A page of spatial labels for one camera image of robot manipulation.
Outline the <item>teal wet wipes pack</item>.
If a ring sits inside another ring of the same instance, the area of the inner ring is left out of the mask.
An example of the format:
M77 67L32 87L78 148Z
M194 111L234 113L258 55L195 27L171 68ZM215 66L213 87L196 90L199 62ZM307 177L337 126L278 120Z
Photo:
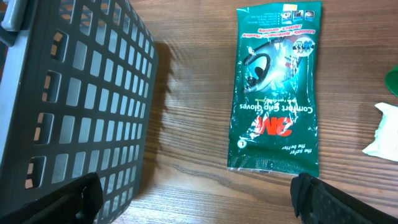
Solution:
M363 152L397 162L397 106L378 103L375 107L382 112L382 119L375 131L374 141Z

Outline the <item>green glove package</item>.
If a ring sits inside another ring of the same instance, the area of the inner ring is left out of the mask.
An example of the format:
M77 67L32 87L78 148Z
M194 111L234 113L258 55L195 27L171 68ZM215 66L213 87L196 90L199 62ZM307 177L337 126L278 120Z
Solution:
M229 169L320 173L315 93L320 1L237 9Z

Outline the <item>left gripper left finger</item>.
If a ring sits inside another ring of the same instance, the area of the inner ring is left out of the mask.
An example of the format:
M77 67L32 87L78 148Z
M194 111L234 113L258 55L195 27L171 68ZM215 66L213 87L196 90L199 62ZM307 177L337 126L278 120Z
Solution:
M91 172L1 217L1 223L93 223L102 206L101 181Z

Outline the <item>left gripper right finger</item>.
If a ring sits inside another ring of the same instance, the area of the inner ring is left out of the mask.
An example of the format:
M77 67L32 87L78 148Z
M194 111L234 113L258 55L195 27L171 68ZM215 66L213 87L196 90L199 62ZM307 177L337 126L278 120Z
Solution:
M308 174L290 185L292 206L303 224L397 224L397 218Z

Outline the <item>green lid spice jar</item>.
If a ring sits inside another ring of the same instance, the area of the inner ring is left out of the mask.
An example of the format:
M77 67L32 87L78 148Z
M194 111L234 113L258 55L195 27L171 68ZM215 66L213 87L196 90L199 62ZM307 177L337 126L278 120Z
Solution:
M398 96L398 66L397 65L388 71L388 73L385 76L384 82L385 82L387 89L395 96Z

